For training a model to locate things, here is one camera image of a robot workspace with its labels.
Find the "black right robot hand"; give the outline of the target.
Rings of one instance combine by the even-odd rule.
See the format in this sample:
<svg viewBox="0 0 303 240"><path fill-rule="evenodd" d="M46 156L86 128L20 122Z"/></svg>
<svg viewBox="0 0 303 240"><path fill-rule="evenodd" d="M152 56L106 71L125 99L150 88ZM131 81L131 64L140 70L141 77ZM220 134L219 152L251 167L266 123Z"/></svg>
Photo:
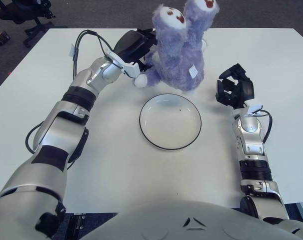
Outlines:
<svg viewBox="0 0 303 240"><path fill-rule="evenodd" d="M216 82L216 100L234 110L244 108L245 101L255 98L254 85L237 63L225 70Z"/></svg>

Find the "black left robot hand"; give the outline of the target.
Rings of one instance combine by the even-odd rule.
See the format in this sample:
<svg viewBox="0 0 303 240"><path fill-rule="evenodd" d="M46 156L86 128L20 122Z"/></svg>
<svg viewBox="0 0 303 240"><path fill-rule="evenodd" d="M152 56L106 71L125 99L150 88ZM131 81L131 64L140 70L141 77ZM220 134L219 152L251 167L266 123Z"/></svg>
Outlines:
<svg viewBox="0 0 303 240"><path fill-rule="evenodd" d="M138 63L141 72L145 72L151 66L145 64L146 55L152 46L157 45L156 31L152 28L129 30L116 43L113 52L125 63Z"/></svg>

